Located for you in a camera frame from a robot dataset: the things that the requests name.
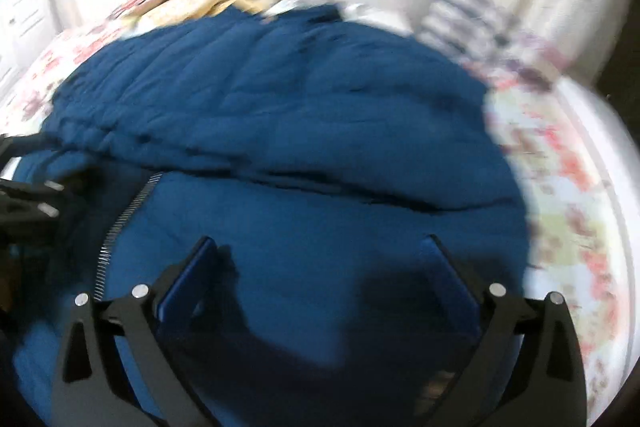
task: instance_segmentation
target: bed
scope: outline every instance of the bed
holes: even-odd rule
[[[258,1],[270,6],[278,0]],[[112,0],[68,2],[84,26],[59,35],[4,99],[2,132],[37,132],[56,88],[82,62],[110,42],[153,28],[140,27],[140,21],[131,18],[105,22],[114,9]],[[344,13],[377,26],[388,20],[371,12],[358,15],[353,7]],[[409,34],[402,23],[387,23],[390,28]],[[581,91],[570,78],[551,92],[532,89],[509,71],[494,71],[484,81],[492,90],[485,107],[487,127],[508,158],[527,203],[533,242],[526,291],[540,297],[558,289],[567,297],[580,338],[593,422],[638,358],[635,243],[625,222],[629,214],[621,212],[622,206],[633,209],[638,200],[624,189],[625,180],[610,174],[602,152],[602,143],[609,142],[604,136],[616,132],[611,130],[616,124],[598,127],[602,117],[586,116],[589,107],[604,105],[592,94],[583,93],[582,108],[577,108]],[[595,137],[598,132],[603,138]],[[635,149],[628,144],[625,148],[624,139],[617,143],[618,155],[624,158],[620,162],[628,166],[637,161]],[[627,170],[627,178],[634,179],[638,171]],[[627,196],[624,203],[621,194]]]

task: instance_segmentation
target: white door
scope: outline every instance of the white door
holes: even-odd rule
[[[57,33],[49,0],[0,0],[0,18],[21,71],[31,66]]]

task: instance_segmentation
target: blue gripper pad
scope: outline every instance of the blue gripper pad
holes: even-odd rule
[[[212,238],[203,237],[158,304],[156,316],[160,322],[160,334],[188,329],[193,311],[210,285],[217,262],[218,247]]]
[[[420,262],[455,330],[479,340],[482,335],[480,305],[432,238],[420,243]]]

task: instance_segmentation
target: metal screw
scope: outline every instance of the metal screw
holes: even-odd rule
[[[489,286],[489,291],[494,297],[504,297],[505,295],[507,295],[507,288],[502,286],[499,282],[494,282],[491,286]]]
[[[49,217],[58,217],[60,215],[60,211],[57,208],[54,208],[49,203],[39,203],[38,210],[47,214]]]
[[[133,286],[131,290],[131,295],[133,295],[136,299],[142,299],[149,293],[149,286],[146,284],[138,284]]]
[[[87,302],[89,302],[89,294],[87,293],[78,294],[74,302],[76,303],[76,306],[84,306],[85,304],[87,304]]]
[[[553,304],[562,304],[564,302],[564,297],[562,297],[561,293],[551,292],[549,295],[549,300],[553,302]]]

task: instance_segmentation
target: black bracket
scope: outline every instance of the black bracket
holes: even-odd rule
[[[11,158],[53,146],[47,135],[0,136],[0,169]],[[61,212],[69,202],[95,184],[97,168],[67,173],[43,184],[28,184],[0,178],[0,247],[6,245],[50,245],[53,243]]]
[[[476,349],[468,365],[417,427],[584,427],[586,386],[580,349],[561,294],[543,301],[512,295],[500,283],[485,284],[456,261],[436,237],[421,255],[434,290]],[[183,330],[218,263],[217,248],[204,237],[183,263],[170,266],[148,287],[96,302],[76,297],[62,342],[53,385],[56,427],[217,427],[156,338]],[[164,419],[143,411],[132,391],[114,341],[129,341],[143,380]],[[523,341],[511,378],[496,407],[495,375]]]
[[[218,427],[219,422],[181,377],[156,340],[182,329],[207,287],[217,247],[203,237],[183,263],[168,267],[151,287],[95,301],[76,297],[54,377],[53,422],[60,427]],[[114,336],[128,342],[143,380],[164,415],[141,409],[120,360]]]

